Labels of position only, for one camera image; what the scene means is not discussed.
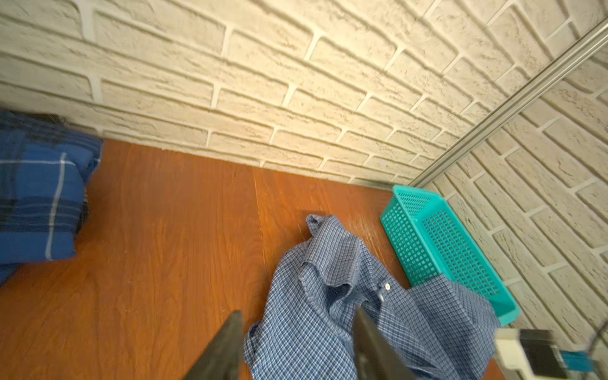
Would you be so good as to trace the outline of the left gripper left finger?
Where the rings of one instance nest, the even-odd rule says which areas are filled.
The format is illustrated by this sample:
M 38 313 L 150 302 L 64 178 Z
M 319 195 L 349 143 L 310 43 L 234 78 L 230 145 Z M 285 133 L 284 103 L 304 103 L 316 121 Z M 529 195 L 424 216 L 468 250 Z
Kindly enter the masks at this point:
M 243 356 L 243 316 L 233 311 L 184 379 L 239 379 Z

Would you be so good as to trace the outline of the blue small-check shirt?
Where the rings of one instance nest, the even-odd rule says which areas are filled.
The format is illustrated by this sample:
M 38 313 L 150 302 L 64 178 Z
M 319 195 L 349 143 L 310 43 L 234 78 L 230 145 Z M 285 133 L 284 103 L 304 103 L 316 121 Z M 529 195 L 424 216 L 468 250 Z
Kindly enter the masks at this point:
M 263 318 L 245 337 L 255 379 L 354 379 L 352 325 L 367 312 L 420 379 L 483 378 L 500 323 L 490 303 L 439 275 L 405 289 L 335 216 L 280 261 Z

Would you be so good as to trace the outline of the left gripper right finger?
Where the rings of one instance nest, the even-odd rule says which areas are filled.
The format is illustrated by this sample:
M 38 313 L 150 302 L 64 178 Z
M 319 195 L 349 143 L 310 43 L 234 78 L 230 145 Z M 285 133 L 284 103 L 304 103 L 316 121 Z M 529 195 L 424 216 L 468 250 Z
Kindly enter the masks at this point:
M 358 379 L 416 379 L 362 307 L 356 309 L 352 337 Z

